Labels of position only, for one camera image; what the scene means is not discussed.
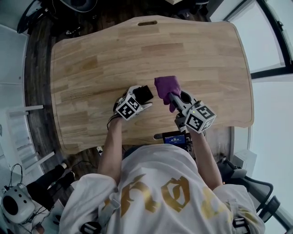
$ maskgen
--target wood plank floor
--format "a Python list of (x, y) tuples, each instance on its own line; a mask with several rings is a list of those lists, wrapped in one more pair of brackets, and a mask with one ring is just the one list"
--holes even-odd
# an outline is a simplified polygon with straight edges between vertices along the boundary
[[(169, 16), (162, 11), (156, 12), (151, 1), (139, 0), (116, 0), (105, 1), (97, 8), (97, 19), (89, 22), (83, 15), (78, 15), (80, 24), (84, 29), (81, 35), (87, 35), (113, 25), (124, 22), (128, 19), (144, 15)], [(190, 20), (206, 21), (203, 16), (191, 15)], [(50, 36), (52, 22), (48, 18), (43, 18), (34, 27), (28, 41), (27, 57), (25, 63), (25, 100), (27, 106), (44, 105), (43, 110), (33, 111), (28, 116), (29, 126), (36, 150), (40, 155), (46, 155), (52, 151), (55, 156), (42, 164), (44, 172), (53, 169), (57, 164), (66, 160), (69, 166), (73, 166), (81, 160), (91, 161), (95, 167), (98, 166), (98, 152), (95, 148), (84, 150), (75, 155), (66, 155), (60, 151), (60, 144), (54, 124), (53, 110), (51, 106), (50, 94), (50, 59), (52, 46), (67, 37), (62, 34), (58, 37)], [(230, 128), (211, 129), (207, 131), (207, 139), (212, 148), (212, 152), (217, 156), (220, 152), (229, 154), (231, 141)], [(80, 163), (74, 168), (76, 179), (88, 173), (95, 173), (96, 169), (88, 163)], [(69, 191), (62, 201), (66, 203), (71, 191)]]

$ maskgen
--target wood grain surface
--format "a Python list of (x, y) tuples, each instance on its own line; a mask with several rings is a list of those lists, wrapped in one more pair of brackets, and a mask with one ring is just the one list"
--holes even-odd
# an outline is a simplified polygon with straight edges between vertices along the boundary
[(133, 85), (149, 86), (153, 106), (124, 124), (123, 144), (155, 144), (154, 134), (177, 130), (176, 113), (154, 86), (167, 75), (211, 106), (215, 127), (252, 125), (251, 78), (233, 24), (144, 16), (54, 45), (51, 96), (62, 149), (103, 145), (114, 102)]

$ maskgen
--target purple cloth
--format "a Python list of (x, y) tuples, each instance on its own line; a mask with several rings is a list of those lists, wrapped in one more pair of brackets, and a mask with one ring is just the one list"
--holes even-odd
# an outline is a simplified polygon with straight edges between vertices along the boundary
[(155, 78), (155, 86), (159, 97), (163, 99), (165, 105), (170, 104), (169, 109), (173, 113), (176, 108), (170, 103), (169, 93), (177, 96), (181, 95), (181, 87), (177, 81), (177, 77), (174, 75), (157, 77)]

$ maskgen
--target black window frame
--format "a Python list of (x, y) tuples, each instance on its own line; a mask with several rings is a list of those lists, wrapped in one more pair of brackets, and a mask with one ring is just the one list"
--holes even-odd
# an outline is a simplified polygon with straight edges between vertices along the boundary
[(270, 76), (276, 76), (276, 75), (293, 74), (293, 58), (292, 58), (292, 54), (290, 52), (289, 46), (287, 44), (286, 38), (283, 34), (282, 23), (275, 18), (275, 16), (273, 15), (270, 7), (267, 5), (265, 0), (243, 0), (223, 20), (229, 21), (229, 19), (237, 15), (248, 4), (250, 4), (253, 1), (257, 2), (260, 8), (263, 10), (265, 16), (267, 17), (276, 35), (277, 41), (280, 46), (280, 50), (282, 52), (282, 56), (284, 58), (285, 66), (280, 68), (259, 71), (259, 72), (253, 72), (251, 73), (251, 78), (257, 79), (257, 78), (264, 78), (264, 77), (270, 77)]

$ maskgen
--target blue screen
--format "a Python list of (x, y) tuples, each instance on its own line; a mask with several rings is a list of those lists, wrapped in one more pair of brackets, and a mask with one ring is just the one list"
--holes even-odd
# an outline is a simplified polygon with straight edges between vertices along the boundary
[(179, 135), (174, 137), (166, 137), (165, 138), (166, 144), (184, 144), (185, 143), (185, 136)]

